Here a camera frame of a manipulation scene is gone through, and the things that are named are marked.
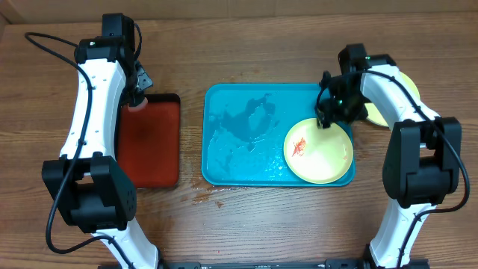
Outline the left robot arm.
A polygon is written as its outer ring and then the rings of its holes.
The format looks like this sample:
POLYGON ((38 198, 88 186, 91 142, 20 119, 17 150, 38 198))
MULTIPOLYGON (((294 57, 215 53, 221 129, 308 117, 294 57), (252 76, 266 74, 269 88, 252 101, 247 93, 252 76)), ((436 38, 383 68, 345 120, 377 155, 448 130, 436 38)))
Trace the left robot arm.
POLYGON ((59 158, 44 162, 42 178, 54 200, 51 215, 103 242, 121 268, 157 268, 158 248, 135 218, 135 186, 115 154, 120 105, 137 86, 135 49, 133 36, 116 34, 79 43, 72 124, 59 158))

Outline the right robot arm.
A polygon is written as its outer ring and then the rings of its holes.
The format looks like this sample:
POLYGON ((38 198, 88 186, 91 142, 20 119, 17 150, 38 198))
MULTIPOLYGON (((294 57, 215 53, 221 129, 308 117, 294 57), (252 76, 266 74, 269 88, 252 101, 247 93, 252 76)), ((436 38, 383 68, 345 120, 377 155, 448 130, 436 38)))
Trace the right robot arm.
POLYGON ((389 197, 379 231, 368 244, 364 268, 427 268, 413 262, 410 250, 427 217, 457 211, 468 201, 470 182, 460 158, 462 128, 454 117, 440 117, 412 95, 389 55, 369 56, 343 50, 338 55, 341 74, 323 74, 320 87, 329 98, 317 98, 317 125, 362 120, 366 103, 373 103, 391 129, 382 168, 389 197), (439 208, 465 179, 462 201, 439 208))

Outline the green plate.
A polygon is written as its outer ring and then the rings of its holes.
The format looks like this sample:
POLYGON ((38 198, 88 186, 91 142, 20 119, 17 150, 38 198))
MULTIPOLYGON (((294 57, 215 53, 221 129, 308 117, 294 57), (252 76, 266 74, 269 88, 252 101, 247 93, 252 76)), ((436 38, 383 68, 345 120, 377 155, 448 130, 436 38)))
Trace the green plate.
MULTIPOLYGON (((400 75, 412 93, 417 98, 420 98, 420 93, 415 83, 405 73, 401 72, 400 75)), ((388 127, 384 117, 380 114, 379 110, 373 103, 365 103, 365 108, 367 109, 368 113, 366 120, 378 126, 388 127)))
POLYGON ((291 171, 312 184, 339 180, 353 162, 349 135, 335 123, 321 129, 315 118, 302 120, 288 131, 283 153, 291 171))

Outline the dark sponge with red base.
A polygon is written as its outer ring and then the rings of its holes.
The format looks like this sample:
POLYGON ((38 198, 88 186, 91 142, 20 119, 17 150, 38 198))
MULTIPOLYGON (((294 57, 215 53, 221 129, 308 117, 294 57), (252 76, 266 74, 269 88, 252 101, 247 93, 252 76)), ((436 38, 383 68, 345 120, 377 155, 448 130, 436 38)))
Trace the dark sponge with red base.
POLYGON ((144 98, 140 103, 137 103, 135 106, 127 105, 128 111, 134 113, 143 110, 148 104, 147 98, 144 98))

